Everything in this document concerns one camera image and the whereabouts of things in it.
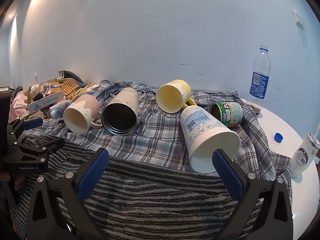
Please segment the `yellow ceramic mug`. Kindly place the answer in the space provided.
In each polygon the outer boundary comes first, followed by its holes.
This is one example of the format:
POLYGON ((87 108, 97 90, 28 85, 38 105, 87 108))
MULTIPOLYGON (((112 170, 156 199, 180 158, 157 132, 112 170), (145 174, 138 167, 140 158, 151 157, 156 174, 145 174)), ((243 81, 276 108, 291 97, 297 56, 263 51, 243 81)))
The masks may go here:
POLYGON ((176 113, 188 106, 196 105, 191 98, 191 87, 184 80, 173 80, 159 87, 156 101, 160 109, 176 113))

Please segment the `white blue paper cup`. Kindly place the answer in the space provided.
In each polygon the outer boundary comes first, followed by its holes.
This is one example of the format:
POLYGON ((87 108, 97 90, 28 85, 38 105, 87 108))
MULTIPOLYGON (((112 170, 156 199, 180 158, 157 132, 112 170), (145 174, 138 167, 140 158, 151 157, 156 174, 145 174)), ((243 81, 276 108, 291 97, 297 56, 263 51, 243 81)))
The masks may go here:
POLYGON ((198 173, 215 172, 212 155, 222 149, 234 159, 240 148, 238 134, 200 106, 188 106, 183 110, 180 122, 189 154, 189 165, 198 173))

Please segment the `green tin can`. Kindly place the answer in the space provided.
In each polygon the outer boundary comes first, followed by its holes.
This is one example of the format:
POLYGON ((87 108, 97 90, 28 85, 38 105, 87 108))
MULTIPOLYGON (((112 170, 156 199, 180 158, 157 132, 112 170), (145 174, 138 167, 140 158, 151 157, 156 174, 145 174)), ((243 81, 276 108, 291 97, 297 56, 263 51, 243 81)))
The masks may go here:
POLYGON ((209 113, 227 127, 238 126, 243 119, 243 111, 237 102, 212 103, 209 113))

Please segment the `white drink cup with straw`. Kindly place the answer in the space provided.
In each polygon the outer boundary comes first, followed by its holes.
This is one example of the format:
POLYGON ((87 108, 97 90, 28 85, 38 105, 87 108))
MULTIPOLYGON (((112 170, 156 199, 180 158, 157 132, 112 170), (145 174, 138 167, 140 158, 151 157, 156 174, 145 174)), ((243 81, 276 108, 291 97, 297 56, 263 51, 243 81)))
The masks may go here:
POLYGON ((315 156, 319 153, 319 126, 315 134, 308 133, 292 158, 292 177, 299 177, 311 164, 315 156))

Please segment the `cardboard box of items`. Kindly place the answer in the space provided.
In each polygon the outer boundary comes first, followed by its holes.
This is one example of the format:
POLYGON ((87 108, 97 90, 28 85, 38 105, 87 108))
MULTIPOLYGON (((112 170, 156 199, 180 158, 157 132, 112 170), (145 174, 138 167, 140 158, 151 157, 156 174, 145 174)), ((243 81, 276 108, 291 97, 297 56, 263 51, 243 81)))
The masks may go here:
POLYGON ((27 109, 29 113, 34 113, 64 100, 66 96, 83 87, 85 87, 83 83, 70 77, 54 78, 37 83, 28 88, 27 109))

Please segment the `clear plastic water bottle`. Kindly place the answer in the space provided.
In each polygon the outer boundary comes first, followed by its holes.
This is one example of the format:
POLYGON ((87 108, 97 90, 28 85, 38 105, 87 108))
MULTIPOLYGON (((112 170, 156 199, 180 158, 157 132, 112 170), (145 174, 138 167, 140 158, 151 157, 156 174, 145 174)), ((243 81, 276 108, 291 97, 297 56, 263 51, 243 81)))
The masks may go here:
POLYGON ((246 103, 253 109, 256 115, 259 115, 263 108, 270 74, 271 61, 268 55, 268 47, 261 45, 259 53, 253 62, 251 84, 246 99, 246 103))

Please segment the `yellow snack packet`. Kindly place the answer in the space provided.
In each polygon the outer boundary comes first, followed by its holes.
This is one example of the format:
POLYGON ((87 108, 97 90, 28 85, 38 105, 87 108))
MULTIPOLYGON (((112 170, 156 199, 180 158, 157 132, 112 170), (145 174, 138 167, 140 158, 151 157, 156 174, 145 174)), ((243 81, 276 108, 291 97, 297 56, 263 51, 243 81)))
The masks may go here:
POLYGON ((72 101, 74 98, 79 96, 81 93, 86 92, 84 88, 79 88, 78 90, 71 91, 68 95, 66 95, 66 100, 72 101))

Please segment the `blue bottle cap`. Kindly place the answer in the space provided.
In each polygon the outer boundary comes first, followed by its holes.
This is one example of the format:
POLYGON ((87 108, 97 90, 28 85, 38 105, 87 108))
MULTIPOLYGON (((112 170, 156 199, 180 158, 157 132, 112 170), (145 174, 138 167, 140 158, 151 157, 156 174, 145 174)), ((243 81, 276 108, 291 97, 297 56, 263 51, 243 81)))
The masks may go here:
POLYGON ((278 133, 278 132, 276 132, 275 134, 274 134, 274 140, 277 142, 277 143, 281 143, 282 142, 282 140, 283 140, 283 136, 280 134, 280 133, 278 133))

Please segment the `blue plaid cloth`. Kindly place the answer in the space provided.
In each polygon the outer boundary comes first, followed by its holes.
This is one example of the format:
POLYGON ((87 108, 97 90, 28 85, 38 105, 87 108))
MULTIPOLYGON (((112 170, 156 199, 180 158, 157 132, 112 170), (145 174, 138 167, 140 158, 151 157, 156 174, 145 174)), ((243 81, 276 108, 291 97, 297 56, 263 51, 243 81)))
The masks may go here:
MULTIPOLYGON (((117 158, 188 171, 189 157, 180 123, 181 113, 165 113, 158 107, 156 87, 136 81, 113 83, 110 80, 102 80, 97 87, 89 91, 89 94, 98 100, 101 108, 104 108, 125 87, 134 88, 139 95, 138 127, 131 135, 110 135, 105 129, 73 133, 62 118, 63 111, 70 104, 65 102, 57 108, 53 119, 45 120, 38 128, 23 132, 19 141, 37 145, 42 142, 41 136, 61 137, 65 141, 74 142, 93 151, 100 147, 106 148, 110 155, 117 158)), ((191 97, 205 110, 214 102, 239 103, 244 112, 244 119, 239 126, 232 128, 240 137, 240 149, 234 161, 245 172, 256 173, 261 179, 275 180, 282 177, 286 183, 290 182, 291 158, 270 149, 267 136, 256 114, 239 98, 237 92, 193 90, 191 97)))

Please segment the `cream steel tumbler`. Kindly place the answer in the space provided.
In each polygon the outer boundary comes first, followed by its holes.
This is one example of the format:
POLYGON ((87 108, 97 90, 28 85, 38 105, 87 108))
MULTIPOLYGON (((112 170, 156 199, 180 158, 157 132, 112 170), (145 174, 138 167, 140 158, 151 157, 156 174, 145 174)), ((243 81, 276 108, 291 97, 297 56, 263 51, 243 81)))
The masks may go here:
POLYGON ((138 93, 134 88, 123 88, 103 109, 103 127, 113 135, 129 135, 138 125, 138 93))

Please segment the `white wall switch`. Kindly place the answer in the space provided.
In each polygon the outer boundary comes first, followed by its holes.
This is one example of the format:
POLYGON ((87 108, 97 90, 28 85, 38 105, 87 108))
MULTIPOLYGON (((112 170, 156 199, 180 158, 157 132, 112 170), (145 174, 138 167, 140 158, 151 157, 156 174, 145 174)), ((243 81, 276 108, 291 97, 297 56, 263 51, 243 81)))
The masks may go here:
POLYGON ((303 18, 302 18, 302 16, 301 16, 298 12, 296 12, 295 10, 294 10, 294 17, 295 17, 295 23, 296 23, 296 25, 298 25, 301 29, 304 29, 303 18))

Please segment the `pink cloth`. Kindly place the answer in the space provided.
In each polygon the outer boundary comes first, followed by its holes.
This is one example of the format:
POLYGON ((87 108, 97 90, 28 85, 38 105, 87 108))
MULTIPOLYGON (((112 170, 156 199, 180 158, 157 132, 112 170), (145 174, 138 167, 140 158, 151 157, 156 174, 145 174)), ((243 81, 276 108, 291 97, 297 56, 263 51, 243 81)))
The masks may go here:
POLYGON ((27 107, 28 98, 24 94, 18 94, 10 103, 9 121, 14 121, 16 118, 21 118, 29 114, 27 107))

